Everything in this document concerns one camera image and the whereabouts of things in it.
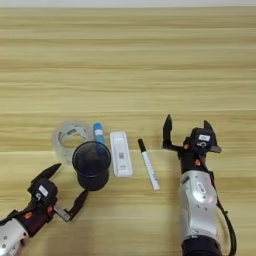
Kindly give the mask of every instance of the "clear tape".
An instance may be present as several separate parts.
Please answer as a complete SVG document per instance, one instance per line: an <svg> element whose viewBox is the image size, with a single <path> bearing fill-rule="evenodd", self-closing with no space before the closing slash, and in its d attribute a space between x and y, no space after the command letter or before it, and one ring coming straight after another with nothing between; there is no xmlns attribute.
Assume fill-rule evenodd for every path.
<svg viewBox="0 0 256 256"><path fill-rule="evenodd" d="M53 149L60 160L68 164L72 164L76 148L65 147L64 141L73 136L80 136L84 142L94 140L92 128L79 120L66 121L56 128L52 134Z"/></svg>

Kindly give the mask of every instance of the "blue cap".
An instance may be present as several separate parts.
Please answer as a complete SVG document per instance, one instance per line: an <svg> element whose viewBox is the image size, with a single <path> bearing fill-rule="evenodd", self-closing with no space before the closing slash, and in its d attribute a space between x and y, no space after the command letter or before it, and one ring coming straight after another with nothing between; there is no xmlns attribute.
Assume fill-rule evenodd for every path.
<svg viewBox="0 0 256 256"><path fill-rule="evenodd" d="M102 124L101 123L95 123L93 125L93 130L102 130Z"/></svg>

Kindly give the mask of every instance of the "black mesh pen holder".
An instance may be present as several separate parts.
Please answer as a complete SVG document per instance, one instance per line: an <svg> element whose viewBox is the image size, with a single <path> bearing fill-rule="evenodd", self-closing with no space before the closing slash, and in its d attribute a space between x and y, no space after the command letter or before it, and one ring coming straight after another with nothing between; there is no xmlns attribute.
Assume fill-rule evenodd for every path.
<svg viewBox="0 0 256 256"><path fill-rule="evenodd" d="M96 191L108 182L111 154L104 144L97 141L81 144L73 154L72 163L84 189Z"/></svg>

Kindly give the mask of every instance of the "small blue bottle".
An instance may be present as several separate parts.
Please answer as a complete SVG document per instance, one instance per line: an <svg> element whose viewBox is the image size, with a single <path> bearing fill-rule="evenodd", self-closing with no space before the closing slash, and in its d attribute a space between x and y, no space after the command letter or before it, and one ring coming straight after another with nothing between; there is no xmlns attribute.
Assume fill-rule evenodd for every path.
<svg viewBox="0 0 256 256"><path fill-rule="evenodd" d="M95 123L93 125L93 133L94 133L94 137L95 137L96 141L98 141L102 144L105 144L103 128L102 128L101 123Z"/></svg>

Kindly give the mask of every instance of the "white marker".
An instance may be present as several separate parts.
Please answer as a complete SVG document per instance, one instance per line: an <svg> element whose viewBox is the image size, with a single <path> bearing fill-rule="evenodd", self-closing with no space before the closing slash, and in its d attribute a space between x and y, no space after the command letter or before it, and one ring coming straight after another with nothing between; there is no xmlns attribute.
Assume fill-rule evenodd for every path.
<svg viewBox="0 0 256 256"><path fill-rule="evenodd" d="M139 146L140 146L141 154L142 154L144 163L146 165L146 168L147 168L147 171L148 171L148 176L149 176L150 181L152 183L153 189L154 190L159 190L160 186L159 186L158 180L156 178L154 169L152 167L151 161L149 159L148 152L147 152L146 147L145 147L145 145L143 143L143 140L139 139L138 143L139 143Z"/></svg>

